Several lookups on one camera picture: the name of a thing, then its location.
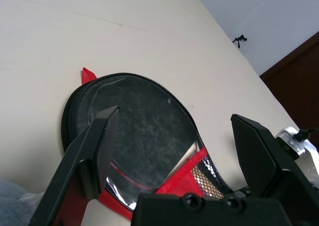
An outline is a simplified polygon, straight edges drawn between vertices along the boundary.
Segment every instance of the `red fabric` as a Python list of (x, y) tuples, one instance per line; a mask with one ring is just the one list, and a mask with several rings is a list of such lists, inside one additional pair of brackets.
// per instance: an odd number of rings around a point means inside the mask
[(96, 75), (84, 67), (82, 71), (82, 85), (95, 79), (97, 79)]
[[(205, 157), (208, 152), (205, 148), (196, 153), (189, 161), (187, 161), (165, 184), (163, 184), (157, 194), (171, 194), (179, 197), (184, 196), (186, 193), (196, 193), (203, 197), (203, 193), (199, 188), (194, 175), (191, 170)], [(116, 198), (109, 192), (104, 190), (100, 195), (100, 202), (111, 210), (131, 220), (133, 213), (123, 206)]]
[(187, 193), (195, 193), (203, 197), (203, 193), (194, 179), (191, 170), (207, 156), (207, 150), (202, 148), (189, 161), (187, 161), (165, 184), (163, 184), (157, 194), (171, 194), (179, 197)]
[(128, 210), (125, 206), (123, 206), (116, 198), (114, 198), (106, 190), (104, 190), (104, 192), (100, 195), (99, 201), (111, 210), (126, 217), (128, 220), (132, 219), (133, 213), (130, 210)]

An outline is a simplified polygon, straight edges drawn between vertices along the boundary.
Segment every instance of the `red triangle tab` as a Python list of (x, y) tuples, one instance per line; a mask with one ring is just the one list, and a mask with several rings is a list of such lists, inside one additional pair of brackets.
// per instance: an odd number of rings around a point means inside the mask
[(82, 72), (82, 85), (95, 79), (97, 79), (96, 75), (84, 67)]

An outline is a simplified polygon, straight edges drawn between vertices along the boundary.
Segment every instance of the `wooden door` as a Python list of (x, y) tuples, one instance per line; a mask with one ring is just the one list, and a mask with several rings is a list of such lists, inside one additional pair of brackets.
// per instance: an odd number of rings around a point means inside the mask
[(299, 128), (319, 126), (319, 32), (260, 77)]

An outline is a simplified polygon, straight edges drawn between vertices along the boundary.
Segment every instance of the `gray fabric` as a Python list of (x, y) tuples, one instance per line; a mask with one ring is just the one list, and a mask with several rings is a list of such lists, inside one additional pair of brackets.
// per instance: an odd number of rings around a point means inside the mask
[(193, 123), (158, 85), (122, 75), (99, 81), (85, 93), (77, 114), (78, 133), (98, 112), (114, 105), (120, 106), (120, 122), (113, 160), (130, 178), (158, 188), (197, 140)]
[(0, 226), (27, 226), (35, 206), (20, 199), (28, 191), (0, 179)]

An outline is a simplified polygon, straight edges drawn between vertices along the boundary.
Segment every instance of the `white table surface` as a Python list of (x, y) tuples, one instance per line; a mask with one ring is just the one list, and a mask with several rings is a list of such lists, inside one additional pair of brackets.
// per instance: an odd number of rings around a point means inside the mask
[[(167, 88), (233, 189), (245, 185), (233, 113), (273, 134), (296, 127), (199, 0), (0, 0), (1, 178), (45, 190), (63, 155), (61, 112), (82, 67), (97, 76), (140, 74)], [(92, 201), (82, 225), (129, 222)]]

